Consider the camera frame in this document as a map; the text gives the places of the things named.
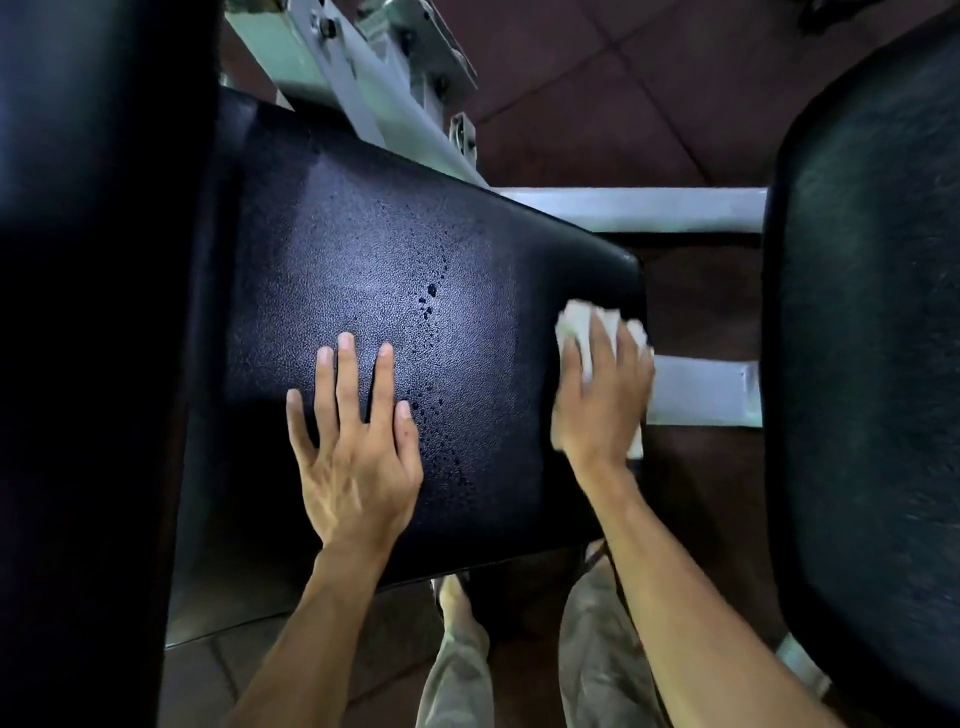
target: hand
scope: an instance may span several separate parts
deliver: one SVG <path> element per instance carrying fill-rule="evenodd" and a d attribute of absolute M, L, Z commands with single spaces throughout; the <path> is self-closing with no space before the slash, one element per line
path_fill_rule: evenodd
<path fill-rule="evenodd" d="M 410 404 L 401 401 L 394 407 L 394 348 L 384 343 L 377 355 L 368 425 L 360 419 L 352 334 L 338 338 L 336 377 L 333 350 L 317 352 L 316 378 L 319 449 L 307 434 L 303 397 L 296 389 L 287 392 L 287 429 L 307 516 L 324 547 L 349 542 L 351 548 L 373 549 L 386 559 L 413 516 L 423 482 Z"/>
<path fill-rule="evenodd" d="M 622 468 L 636 428 L 643 419 L 654 382 L 654 357 L 621 321 L 616 330 L 617 356 L 596 313 L 590 317 L 593 380 L 583 383 L 580 347 L 564 342 L 560 388 L 553 407 L 550 440 L 566 453 L 577 479 L 597 467 Z"/>

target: metal bar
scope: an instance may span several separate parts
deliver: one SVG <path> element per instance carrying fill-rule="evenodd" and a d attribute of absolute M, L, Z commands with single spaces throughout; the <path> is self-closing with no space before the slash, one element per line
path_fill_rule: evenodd
<path fill-rule="evenodd" d="M 761 232 L 763 187 L 498 187 L 591 232 Z"/>
<path fill-rule="evenodd" d="M 649 425 L 763 427 L 757 362 L 657 354 Z"/>
<path fill-rule="evenodd" d="M 305 46 L 320 68 L 356 135 L 368 144 L 386 147 L 383 134 L 364 103 L 347 60 L 343 39 L 343 23 L 346 21 L 330 17 L 314 0 L 289 0 L 287 16 L 293 21 L 297 41 Z"/>
<path fill-rule="evenodd" d="M 830 687 L 829 677 L 817 667 L 817 664 L 806 654 L 804 646 L 797 642 L 797 638 L 792 634 L 783 638 L 783 642 L 777 648 L 777 659 L 786 665 L 818 699 L 823 699 L 827 694 Z"/>
<path fill-rule="evenodd" d="M 262 8 L 247 11 L 237 5 L 228 6 L 227 21 L 284 95 L 338 107 L 336 95 L 303 41 L 298 40 L 300 33 L 288 13 L 280 9 L 258 12 Z M 320 8 L 316 0 L 310 0 L 310 6 L 312 10 Z M 326 0 L 323 10 L 338 23 L 348 63 L 386 148 L 451 177 L 488 187 L 332 0 Z"/>

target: floor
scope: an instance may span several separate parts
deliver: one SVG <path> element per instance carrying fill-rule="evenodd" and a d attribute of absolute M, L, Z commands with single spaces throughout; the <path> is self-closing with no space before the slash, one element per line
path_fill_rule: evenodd
<path fill-rule="evenodd" d="M 479 74 L 467 112 L 491 184 L 683 186 L 766 184 L 780 140 L 815 94 L 950 2 L 886 0 L 816 37 L 797 32 L 800 5 L 792 0 L 436 4 Z M 695 242 L 639 251 L 658 351 L 756 358 L 757 241 Z M 775 644 L 785 627 L 766 545 L 762 432 L 659 427 L 649 435 L 648 498 Z M 491 655 L 498 726 L 563 725 L 556 629 L 575 562 L 575 554 L 550 553 L 495 575 L 507 616 Z M 282 623 L 268 619 L 168 650 L 160 725 L 215 724 Z M 344 724 L 413 725 L 440 636 L 425 584 L 379 595 Z"/>

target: khaki pants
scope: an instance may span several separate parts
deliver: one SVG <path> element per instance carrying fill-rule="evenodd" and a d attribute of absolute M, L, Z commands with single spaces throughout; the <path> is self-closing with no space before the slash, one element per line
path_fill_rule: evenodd
<path fill-rule="evenodd" d="M 483 628 L 444 633 L 418 728 L 493 728 L 490 641 Z M 560 625 L 560 694 L 569 728 L 661 728 L 653 675 L 603 561 L 570 590 Z"/>

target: black vinyl upholstery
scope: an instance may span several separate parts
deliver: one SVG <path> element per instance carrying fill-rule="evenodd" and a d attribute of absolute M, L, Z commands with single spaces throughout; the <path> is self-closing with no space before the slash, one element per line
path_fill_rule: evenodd
<path fill-rule="evenodd" d="M 319 542 L 283 401 L 291 386 L 312 398 L 316 349 L 344 329 L 357 337 L 363 408 L 376 349 L 391 341 L 397 396 L 420 427 L 425 480 L 384 584 L 596 536 L 548 443 L 554 324 L 571 298 L 645 321 L 636 258 L 235 92 L 220 118 L 219 228 L 198 253 L 212 322 L 198 362 L 205 395 L 191 412 L 196 471 L 184 482 L 185 498 L 212 488 L 198 502 L 228 513 L 218 538 L 257 563 L 311 563 Z M 251 579 L 235 598 L 257 589 Z"/>
<path fill-rule="evenodd" d="M 5 726 L 153 724 L 217 10 L 0 5 Z"/>
<path fill-rule="evenodd" d="M 770 536 L 787 623 L 900 724 L 960 716 L 960 15 L 798 119 L 764 237 Z"/>

